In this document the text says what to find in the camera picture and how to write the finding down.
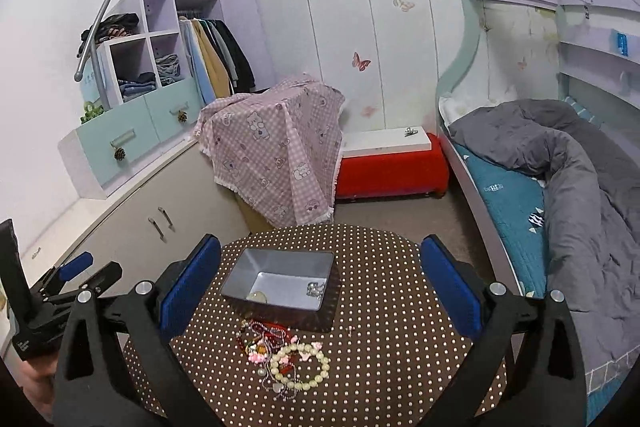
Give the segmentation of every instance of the mint green drawer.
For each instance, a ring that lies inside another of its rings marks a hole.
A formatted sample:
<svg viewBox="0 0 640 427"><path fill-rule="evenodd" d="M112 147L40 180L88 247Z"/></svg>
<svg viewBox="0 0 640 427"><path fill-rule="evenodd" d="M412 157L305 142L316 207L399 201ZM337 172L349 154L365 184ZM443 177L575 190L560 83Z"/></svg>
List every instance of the mint green drawer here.
<svg viewBox="0 0 640 427"><path fill-rule="evenodd" d="M83 123L76 133L100 185L120 174L132 161L160 143L144 96ZM117 161L114 158L115 149L111 143L125 150L124 160Z"/></svg>
<svg viewBox="0 0 640 427"><path fill-rule="evenodd" d="M202 108L202 98L193 78L185 78L170 86L161 87L143 98L161 142L194 123ZM180 111L187 114L185 122L178 121Z"/></svg>

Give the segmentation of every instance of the beaded bracelet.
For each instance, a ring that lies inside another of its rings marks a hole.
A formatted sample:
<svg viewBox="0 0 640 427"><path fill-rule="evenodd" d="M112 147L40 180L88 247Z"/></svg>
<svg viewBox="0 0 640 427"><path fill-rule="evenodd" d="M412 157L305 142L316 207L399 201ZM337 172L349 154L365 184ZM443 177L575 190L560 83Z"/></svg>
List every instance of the beaded bracelet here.
<svg viewBox="0 0 640 427"><path fill-rule="evenodd" d="M318 362L321 364L320 373L315 375L308 382L299 382L293 381L289 378L285 377L280 373L279 365L280 359L282 357L286 357L291 351L299 351L300 353L309 353L311 356L316 357ZM318 351L311 344L290 344L289 346L284 346L281 350L279 350L275 355L271 357L271 374L273 378L286 385L288 389L295 389L296 391L309 391L312 387L317 387L324 378L329 377L329 362L330 359L324 356L322 351Z"/></svg>

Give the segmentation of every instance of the gray storage box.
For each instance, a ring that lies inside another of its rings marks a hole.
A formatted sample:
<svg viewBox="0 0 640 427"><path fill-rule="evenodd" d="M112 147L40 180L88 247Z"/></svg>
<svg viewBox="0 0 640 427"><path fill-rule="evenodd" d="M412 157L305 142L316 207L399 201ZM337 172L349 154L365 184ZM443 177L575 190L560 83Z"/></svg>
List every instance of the gray storage box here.
<svg viewBox="0 0 640 427"><path fill-rule="evenodd" d="M310 285L324 285L322 295L308 295ZM248 298L256 292L263 293L267 304ZM332 252L246 248L220 293L246 319L329 332L340 295L340 274Z"/></svg>

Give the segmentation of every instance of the human hand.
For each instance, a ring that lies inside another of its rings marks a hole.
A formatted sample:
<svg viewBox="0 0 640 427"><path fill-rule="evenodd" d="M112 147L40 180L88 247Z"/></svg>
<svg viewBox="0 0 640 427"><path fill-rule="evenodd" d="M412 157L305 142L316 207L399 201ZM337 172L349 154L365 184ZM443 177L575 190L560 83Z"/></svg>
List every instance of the human hand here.
<svg viewBox="0 0 640 427"><path fill-rule="evenodd" d="M37 359L22 362L20 372L24 396L38 410L50 418L53 409L53 379L58 367L58 354L45 355Z"/></svg>

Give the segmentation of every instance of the beige cabinet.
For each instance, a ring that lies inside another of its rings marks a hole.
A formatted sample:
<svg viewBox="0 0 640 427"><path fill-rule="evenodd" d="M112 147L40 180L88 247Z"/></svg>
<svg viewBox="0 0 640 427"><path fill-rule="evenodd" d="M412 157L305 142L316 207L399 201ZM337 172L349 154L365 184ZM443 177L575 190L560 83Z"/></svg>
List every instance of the beige cabinet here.
<svg viewBox="0 0 640 427"><path fill-rule="evenodd" d="M206 233L226 245L249 230L233 193L216 184L209 159L193 146L117 206L74 250L72 257L90 252L94 264L70 288L117 261L122 278L106 295L125 293L186 258Z"/></svg>

